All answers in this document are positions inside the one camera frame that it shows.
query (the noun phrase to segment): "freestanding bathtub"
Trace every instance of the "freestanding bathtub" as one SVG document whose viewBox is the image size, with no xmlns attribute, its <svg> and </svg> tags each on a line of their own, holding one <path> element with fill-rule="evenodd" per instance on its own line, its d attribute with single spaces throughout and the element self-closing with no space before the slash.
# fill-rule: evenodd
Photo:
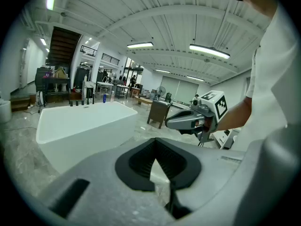
<svg viewBox="0 0 301 226">
<path fill-rule="evenodd" d="M 88 156 L 130 139 L 136 115 L 118 102 L 43 109 L 36 141 L 52 166 L 64 173 Z"/>
</svg>

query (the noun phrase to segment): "white shirt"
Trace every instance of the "white shirt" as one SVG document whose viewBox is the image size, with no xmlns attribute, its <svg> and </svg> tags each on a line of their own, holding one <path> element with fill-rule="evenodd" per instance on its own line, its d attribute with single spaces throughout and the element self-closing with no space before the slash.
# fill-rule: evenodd
<svg viewBox="0 0 301 226">
<path fill-rule="evenodd" d="M 278 5 L 253 55 L 250 85 L 246 93 L 247 97 L 252 98 L 252 113 L 232 150 L 246 151 L 252 141 L 264 139 L 287 124 L 271 88 L 295 58 L 299 49 L 297 38 L 285 10 Z"/>
</svg>

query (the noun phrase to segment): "white ceiling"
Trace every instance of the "white ceiling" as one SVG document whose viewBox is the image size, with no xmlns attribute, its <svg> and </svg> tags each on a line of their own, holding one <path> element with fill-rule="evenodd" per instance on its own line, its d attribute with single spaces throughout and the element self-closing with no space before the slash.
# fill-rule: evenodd
<svg viewBox="0 0 301 226">
<path fill-rule="evenodd" d="M 50 38 L 52 27 L 60 26 L 92 37 L 89 46 L 107 42 L 146 68 L 202 78 L 211 85 L 251 68 L 252 53 L 269 25 L 267 17 L 235 0 L 55 0 L 54 11 L 45 9 L 45 1 L 32 0 L 28 7 L 35 25 L 42 26 L 43 32 L 37 32 Z M 127 48 L 141 41 L 154 46 Z M 191 43 L 231 57 L 196 53 Z"/>
</svg>

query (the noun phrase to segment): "ceiling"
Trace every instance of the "ceiling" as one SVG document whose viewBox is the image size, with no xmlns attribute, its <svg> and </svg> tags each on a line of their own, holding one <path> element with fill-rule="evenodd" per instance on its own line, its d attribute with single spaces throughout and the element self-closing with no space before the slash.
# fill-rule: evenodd
<svg viewBox="0 0 301 226">
<path fill-rule="evenodd" d="M 198 77 L 210 85 L 251 69 L 252 53 L 269 25 L 266 16 L 235 0 L 55 0 L 53 11 L 45 6 L 45 0 L 32 0 L 27 7 L 44 37 L 60 26 L 92 37 L 91 46 L 110 43 L 146 68 Z M 142 41 L 154 46 L 127 48 Z M 231 57 L 190 50 L 191 43 Z"/>
</svg>

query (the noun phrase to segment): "railing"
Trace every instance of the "railing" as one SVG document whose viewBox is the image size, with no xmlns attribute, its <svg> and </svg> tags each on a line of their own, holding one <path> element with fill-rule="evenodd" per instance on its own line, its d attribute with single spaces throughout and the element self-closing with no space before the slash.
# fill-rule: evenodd
<svg viewBox="0 0 301 226">
<path fill-rule="evenodd" d="M 110 62 L 110 63 L 115 64 L 115 65 L 118 65 L 118 63 L 119 63 L 119 59 L 116 59 L 116 58 L 114 58 L 110 55 L 107 55 L 107 54 L 103 54 L 102 60 Z"/>
<path fill-rule="evenodd" d="M 89 48 L 85 45 L 81 46 L 80 51 L 83 52 L 86 55 L 90 55 L 90 56 L 93 56 L 93 57 L 96 57 L 96 53 L 97 53 L 97 50 Z"/>
</svg>

